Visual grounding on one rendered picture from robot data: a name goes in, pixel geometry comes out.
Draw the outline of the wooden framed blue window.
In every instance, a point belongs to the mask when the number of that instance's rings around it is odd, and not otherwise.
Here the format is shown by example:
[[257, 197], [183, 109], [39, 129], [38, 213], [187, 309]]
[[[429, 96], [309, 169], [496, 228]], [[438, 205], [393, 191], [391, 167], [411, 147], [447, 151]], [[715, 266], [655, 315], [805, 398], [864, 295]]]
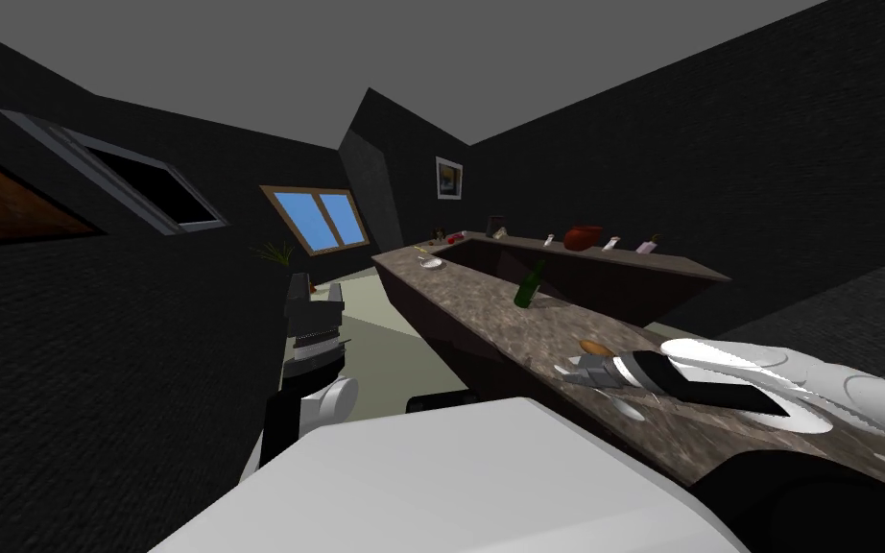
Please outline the wooden framed blue window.
[[370, 243], [346, 189], [263, 185], [260, 190], [310, 257]]

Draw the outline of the red-brown clay pot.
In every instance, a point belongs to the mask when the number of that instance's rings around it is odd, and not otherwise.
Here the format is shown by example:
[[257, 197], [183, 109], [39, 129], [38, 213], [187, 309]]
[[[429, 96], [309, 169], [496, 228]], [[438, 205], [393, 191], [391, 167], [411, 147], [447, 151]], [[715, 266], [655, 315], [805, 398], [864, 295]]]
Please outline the red-brown clay pot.
[[600, 226], [573, 226], [563, 237], [562, 245], [573, 252], [581, 252], [592, 248], [601, 238], [603, 228]]

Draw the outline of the white plate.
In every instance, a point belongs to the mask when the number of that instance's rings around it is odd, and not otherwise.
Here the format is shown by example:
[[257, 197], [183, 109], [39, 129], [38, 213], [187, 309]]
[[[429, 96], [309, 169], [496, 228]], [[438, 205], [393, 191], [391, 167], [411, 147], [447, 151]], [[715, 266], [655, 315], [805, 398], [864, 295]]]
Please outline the white plate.
[[785, 411], [784, 416], [738, 411], [740, 417], [774, 429], [799, 434], [825, 434], [833, 430], [832, 422], [821, 416], [817, 411], [773, 391], [762, 389], [762, 392]]

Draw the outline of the white framed wall picture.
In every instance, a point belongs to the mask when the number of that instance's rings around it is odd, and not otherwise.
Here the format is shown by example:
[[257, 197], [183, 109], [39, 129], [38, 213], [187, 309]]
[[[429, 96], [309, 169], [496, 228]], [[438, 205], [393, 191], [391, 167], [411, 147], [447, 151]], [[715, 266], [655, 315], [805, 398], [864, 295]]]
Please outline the white framed wall picture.
[[436, 157], [437, 198], [460, 200], [464, 191], [464, 165]]

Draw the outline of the green potted plant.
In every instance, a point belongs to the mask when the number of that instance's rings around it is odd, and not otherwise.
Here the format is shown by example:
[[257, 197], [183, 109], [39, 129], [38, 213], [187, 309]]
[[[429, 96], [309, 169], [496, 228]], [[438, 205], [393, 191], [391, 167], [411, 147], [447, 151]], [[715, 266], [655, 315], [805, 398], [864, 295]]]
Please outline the green potted plant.
[[284, 269], [289, 269], [292, 253], [295, 250], [295, 247], [286, 244], [285, 242], [283, 242], [280, 247], [277, 247], [271, 242], [267, 242], [261, 247], [250, 247], [250, 250], [256, 258], [274, 262], [282, 266]]

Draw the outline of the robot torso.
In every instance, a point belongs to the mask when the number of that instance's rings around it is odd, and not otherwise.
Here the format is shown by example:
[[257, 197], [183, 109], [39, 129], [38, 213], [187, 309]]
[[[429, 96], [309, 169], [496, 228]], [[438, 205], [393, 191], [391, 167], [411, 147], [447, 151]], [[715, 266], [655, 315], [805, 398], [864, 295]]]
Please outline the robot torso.
[[316, 429], [151, 553], [751, 553], [674, 481], [517, 397]]

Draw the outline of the green glass bottle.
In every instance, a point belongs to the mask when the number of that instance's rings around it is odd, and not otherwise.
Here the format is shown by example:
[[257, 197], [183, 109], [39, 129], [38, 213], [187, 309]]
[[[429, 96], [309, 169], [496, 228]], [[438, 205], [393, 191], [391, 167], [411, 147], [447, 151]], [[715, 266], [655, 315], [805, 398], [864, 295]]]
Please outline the green glass bottle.
[[541, 284], [541, 273], [544, 269], [544, 260], [540, 259], [535, 267], [521, 281], [514, 296], [514, 304], [522, 309], [527, 309]]

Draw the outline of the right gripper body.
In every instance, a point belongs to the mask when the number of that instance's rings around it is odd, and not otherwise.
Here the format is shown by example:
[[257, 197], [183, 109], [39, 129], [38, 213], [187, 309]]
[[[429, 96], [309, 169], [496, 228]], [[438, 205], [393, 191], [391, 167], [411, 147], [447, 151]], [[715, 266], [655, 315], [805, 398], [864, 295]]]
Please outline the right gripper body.
[[583, 354], [568, 358], [565, 367], [555, 365], [560, 377], [569, 383], [588, 388], [620, 388], [621, 381], [607, 368], [611, 357]]

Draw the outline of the grey framed dark window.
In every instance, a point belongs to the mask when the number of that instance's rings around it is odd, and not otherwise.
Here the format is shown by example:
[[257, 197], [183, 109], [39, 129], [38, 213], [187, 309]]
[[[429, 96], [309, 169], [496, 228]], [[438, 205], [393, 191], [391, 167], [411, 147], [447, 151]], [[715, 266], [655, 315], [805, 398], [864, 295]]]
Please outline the grey framed dark window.
[[174, 166], [32, 115], [1, 113], [161, 234], [227, 226], [225, 216]]

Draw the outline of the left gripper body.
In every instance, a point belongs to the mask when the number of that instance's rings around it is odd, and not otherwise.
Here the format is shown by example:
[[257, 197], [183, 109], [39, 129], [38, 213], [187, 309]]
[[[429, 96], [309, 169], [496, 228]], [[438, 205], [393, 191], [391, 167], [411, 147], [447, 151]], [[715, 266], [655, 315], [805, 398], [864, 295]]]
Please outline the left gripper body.
[[287, 337], [293, 338], [295, 361], [326, 353], [341, 345], [343, 301], [289, 300], [285, 306]]

